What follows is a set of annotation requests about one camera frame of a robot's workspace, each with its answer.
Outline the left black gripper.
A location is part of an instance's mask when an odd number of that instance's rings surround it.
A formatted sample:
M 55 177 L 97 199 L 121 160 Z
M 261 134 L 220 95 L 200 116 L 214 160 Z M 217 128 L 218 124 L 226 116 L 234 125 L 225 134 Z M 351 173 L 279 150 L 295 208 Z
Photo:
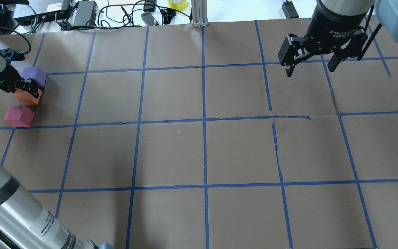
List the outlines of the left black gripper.
M 12 65 L 8 64 L 0 72 L 0 90 L 6 93 L 15 93 L 16 89 L 22 89 L 33 97 L 40 96 L 37 82 L 34 79 L 22 79 L 18 71 Z

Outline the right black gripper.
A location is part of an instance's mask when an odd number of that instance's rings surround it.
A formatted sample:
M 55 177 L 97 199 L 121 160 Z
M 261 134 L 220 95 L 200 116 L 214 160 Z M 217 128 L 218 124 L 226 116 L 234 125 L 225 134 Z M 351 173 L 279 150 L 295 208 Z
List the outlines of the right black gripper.
M 278 52 L 286 76 L 316 55 L 333 54 L 331 73 L 347 58 L 361 60 L 369 47 L 367 26 L 361 25 L 368 11 L 367 0 L 318 0 L 306 34 L 288 34 Z

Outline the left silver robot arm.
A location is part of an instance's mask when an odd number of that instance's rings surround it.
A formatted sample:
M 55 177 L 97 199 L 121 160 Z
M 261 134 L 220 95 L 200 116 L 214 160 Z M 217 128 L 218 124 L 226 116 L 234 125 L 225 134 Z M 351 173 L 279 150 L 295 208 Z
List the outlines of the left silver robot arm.
M 23 78 L 11 65 L 24 60 L 24 52 L 0 50 L 0 89 L 22 93 L 26 100 L 13 106 L 13 117 L 5 120 L 13 127 L 29 127 L 34 113 L 27 107 L 38 104 L 45 86 L 45 74 L 36 68 L 31 78 Z M 97 246 L 92 240 L 78 240 L 15 176 L 0 164 L 0 244 L 8 249 L 112 249 L 109 243 Z

